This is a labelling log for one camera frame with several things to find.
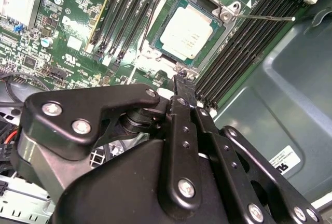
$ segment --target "robotic arm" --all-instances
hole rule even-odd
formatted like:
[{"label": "robotic arm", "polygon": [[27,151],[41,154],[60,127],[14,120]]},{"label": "robotic arm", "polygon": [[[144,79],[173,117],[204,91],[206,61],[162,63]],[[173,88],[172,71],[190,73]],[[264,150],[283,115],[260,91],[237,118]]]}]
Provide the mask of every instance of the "robotic arm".
[{"label": "robotic arm", "polygon": [[[143,84],[31,95],[15,169],[45,188],[50,223],[323,223],[319,213],[233,127],[218,130],[174,77],[170,100]],[[150,140],[94,170],[94,147]]]}]

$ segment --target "chip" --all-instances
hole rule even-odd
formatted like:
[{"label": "chip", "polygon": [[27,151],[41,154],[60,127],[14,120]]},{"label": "chip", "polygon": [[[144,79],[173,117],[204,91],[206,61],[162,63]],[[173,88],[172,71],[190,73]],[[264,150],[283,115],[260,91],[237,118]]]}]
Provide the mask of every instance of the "chip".
[{"label": "chip", "polygon": [[211,22],[191,5],[179,7],[160,37],[162,49],[183,61],[194,59],[213,33]]},{"label": "chip", "polygon": [[50,36],[50,34],[51,34],[51,31],[48,30],[48,29],[46,29],[46,28],[42,29],[42,31],[41,31],[41,35],[42,35],[43,37],[45,37],[45,36]]},{"label": "chip", "polygon": [[37,61],[33,59],[32,57],[25,57],[23,65],[29,68],[35,68]]}]

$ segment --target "gray plastic panel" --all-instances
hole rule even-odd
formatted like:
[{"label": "gray plastic panel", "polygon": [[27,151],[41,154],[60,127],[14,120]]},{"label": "gray plastic panel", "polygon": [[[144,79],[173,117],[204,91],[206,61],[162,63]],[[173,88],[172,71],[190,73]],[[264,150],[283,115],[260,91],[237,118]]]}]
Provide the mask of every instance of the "gray plastic panel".
[{"label": "gray plastic panel", "polygon": [[301,159],[284,176],[309,201],[332,190],[332,24],[297,24],[215,118],[267,160],[290,145]]}]

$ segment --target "mounting hole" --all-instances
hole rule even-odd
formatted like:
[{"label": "mounting hole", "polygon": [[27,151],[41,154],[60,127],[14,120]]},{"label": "mounting hole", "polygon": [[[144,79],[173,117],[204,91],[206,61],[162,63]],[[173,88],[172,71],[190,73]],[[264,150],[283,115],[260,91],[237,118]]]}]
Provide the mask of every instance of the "mounting hole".
[{"label": "mounting hole", "polygon": [[21,110],[13,109],[10,113],[14,116],[19,116],[21,114]]},{"label": "mounting hole", "polygon": [[185,148],[187,148],[187,149],[190,148],[190,144],[189,144],[187,141],[184,141],[184,142],[182,143],[182,145],[183,145],[183,147],[185,147]]},{"label": "mounting hole", "polygon": [[238,10],[240,8],[240,5],[238,3],[234,4],[233,5],[233,9],[234,10]]}]

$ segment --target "capacitor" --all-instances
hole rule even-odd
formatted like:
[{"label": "capacitor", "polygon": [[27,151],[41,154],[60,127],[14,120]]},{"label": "capacitor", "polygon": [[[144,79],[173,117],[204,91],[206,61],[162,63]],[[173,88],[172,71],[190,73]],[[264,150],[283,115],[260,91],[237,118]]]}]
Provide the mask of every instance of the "capacitor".
[{"label": "capacitor", "polygon": [[54,0],[54,3],[57,5],[63,5],[64,1],[63,0]]},{"label": "capacitor", "polygon": [[53,44],[53,39],[51,37],[44,37],[40,40],[40,44],[44,47],[44,48],[49,48],[52,46]]}]

